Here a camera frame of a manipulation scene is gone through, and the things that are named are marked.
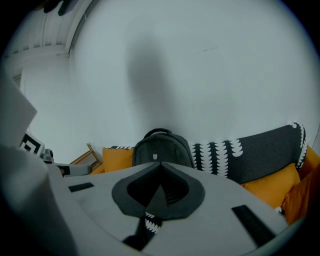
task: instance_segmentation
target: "backpack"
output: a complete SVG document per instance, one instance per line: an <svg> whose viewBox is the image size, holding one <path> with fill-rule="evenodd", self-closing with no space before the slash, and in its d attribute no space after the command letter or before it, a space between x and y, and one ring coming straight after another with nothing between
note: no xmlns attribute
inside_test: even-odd
<svg viewBox="0 0 320 256"><path fill-rule="evenodd" d="M133 149L132 166L150 162L169 162L195 167L186 139L164 128L149 131Z"/></svg>

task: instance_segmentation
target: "black rectangle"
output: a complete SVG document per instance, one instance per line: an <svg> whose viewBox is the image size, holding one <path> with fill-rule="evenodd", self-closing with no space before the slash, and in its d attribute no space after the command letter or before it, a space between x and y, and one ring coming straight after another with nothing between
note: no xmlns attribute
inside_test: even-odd
<svg viewBox="0 0 320 256"><path fill-rule="evenodd" d="M259 247L275 238L275 235L246 205L233 207L232 211Z"/></svg>
<svg viewBox="0 0 320 256"><path fill-rule="evenodd" d="M94 185L90 182L87 182L87 183L82 183L79 185L69 186L69 189L71 192L76 192L76 191L85 190L85 189L92 188L92 187L94 187Z"/></svg>

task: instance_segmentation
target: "black backpack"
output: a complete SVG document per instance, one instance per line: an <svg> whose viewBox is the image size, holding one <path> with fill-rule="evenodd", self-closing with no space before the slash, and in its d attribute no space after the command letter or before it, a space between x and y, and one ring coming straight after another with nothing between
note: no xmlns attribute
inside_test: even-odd
<svg viewBox="0 0 320 256"><path fill-rule="evenodd" d="M135 145L132 166L149 162L169 162L194 168L188 142L181 136L172 134L168 129L156 128L149 131Z"/></svg>

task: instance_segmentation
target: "backpack handle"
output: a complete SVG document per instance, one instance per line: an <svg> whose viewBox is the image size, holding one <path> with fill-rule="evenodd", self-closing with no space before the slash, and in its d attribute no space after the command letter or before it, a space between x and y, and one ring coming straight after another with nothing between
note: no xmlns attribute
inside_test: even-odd
<svg viewBox="0 0 320 256"><path fill-rule="evenodd" d="M157 133L157 132L164 132L164 133L167 133L167 134L172 134L172 132L168 129L165 129L165 128L155 128L151 131L149 131L145 136L144 136L144 139L151 136L152 134L154 133Z"/></svg>

